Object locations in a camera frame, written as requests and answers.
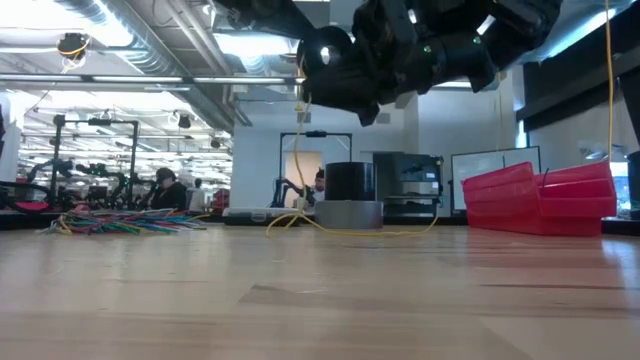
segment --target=wooden tabletop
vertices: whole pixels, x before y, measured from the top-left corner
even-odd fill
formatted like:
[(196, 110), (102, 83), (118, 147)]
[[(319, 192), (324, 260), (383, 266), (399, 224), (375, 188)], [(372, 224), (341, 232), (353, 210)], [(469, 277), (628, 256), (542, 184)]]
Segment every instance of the wooden tabletop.
[(2, 232), (0, 359), (635, 360), (639, 247), (466, 227)]

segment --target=black cylinder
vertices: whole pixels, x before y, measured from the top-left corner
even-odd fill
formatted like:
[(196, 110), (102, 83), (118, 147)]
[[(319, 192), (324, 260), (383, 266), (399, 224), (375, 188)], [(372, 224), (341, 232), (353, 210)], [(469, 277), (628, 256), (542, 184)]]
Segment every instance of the black cylinder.
[(376, 166), (370, 163), (327, 164), (325, 200), (376, 201)]
[(629, 162), (629, 197), (631, 199), (631, 218), (640, 220), (640, 151), (627, 155)]

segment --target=gray tape roll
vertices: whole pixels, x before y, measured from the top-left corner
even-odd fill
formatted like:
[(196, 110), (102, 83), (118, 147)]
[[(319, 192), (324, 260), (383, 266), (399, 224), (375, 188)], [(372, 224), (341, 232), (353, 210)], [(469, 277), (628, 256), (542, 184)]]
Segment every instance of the gray tape roll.
[(315, 219), (329, 229), (380, 229), (383, 209), (381, 201), (320, 201)]

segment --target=whiteboard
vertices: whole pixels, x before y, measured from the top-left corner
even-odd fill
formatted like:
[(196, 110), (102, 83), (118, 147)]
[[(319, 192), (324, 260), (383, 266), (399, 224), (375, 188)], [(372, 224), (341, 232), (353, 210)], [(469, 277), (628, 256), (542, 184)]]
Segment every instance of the whiteboard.
[(530, 162), (533, 173), (540, 173), (540, 147), (510, 149), (451, 156), (453, 210), (466, 210), (462, 181), (470, 177), (500, 170), (507, 166)]

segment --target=red plastic bin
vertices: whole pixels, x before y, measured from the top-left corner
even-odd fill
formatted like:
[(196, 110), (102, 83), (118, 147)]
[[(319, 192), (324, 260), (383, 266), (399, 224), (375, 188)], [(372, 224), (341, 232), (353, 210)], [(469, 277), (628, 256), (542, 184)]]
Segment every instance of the red plastic bin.
[(537, 235), (597, 236), (616, 215), (609, 163), (534, 175), (526, 162), (462, 181), (471, 227)]

